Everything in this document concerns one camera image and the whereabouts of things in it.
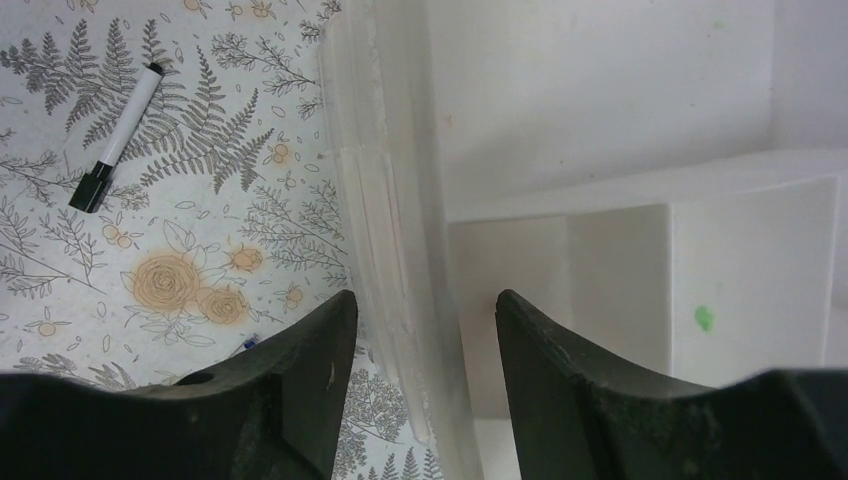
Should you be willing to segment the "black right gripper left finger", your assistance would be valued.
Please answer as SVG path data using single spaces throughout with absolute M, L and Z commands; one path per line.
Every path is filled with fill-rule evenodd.
M 358 327 L 348 290 L 171 386 L 1 378 L 5 479 L 328 479 Z

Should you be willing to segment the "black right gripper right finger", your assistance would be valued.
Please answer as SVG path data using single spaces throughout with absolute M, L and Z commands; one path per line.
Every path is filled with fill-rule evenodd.
M 496 326 L 525 479 L 843 479 L 847 373 L 709 388 L 628 361 L 512 290 Z

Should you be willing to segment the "white plastic drawer unit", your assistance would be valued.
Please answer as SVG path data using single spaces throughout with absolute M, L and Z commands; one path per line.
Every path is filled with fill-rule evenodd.
M 512 290 L 657 373 L 847 373 L 843 1 L 342 1 L 319 47 L 369 353 L 449 479 L 525 479 Z

